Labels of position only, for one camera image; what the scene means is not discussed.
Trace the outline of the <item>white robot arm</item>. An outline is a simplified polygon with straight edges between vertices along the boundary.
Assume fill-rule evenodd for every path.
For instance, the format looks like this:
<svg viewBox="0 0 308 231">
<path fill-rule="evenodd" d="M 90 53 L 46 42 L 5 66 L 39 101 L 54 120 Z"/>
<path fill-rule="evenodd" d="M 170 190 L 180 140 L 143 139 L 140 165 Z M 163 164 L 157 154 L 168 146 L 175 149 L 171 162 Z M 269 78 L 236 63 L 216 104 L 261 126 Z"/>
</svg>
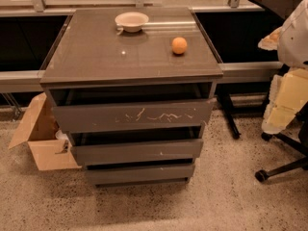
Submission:
<svg viewBox="0 0 308 231">
<path fill-rule="evenodd" d="M 262 38 L 258 47 L 276 50 L 289 67 L 308 67 L 308 0 L 302 0 L 283 25 Z"/>
</svg>

